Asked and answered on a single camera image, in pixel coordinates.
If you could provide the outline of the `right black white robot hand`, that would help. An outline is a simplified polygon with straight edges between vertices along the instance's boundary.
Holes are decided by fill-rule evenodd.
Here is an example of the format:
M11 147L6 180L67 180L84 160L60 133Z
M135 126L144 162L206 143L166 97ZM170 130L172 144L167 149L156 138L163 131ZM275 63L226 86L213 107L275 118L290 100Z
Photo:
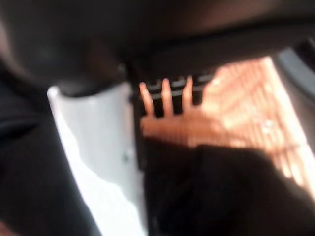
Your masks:
M3 0L0 58L25 82L104 108L78 119L103 136L96 175L123 194L147 234L131 85L266 54L315 28L312 0Z

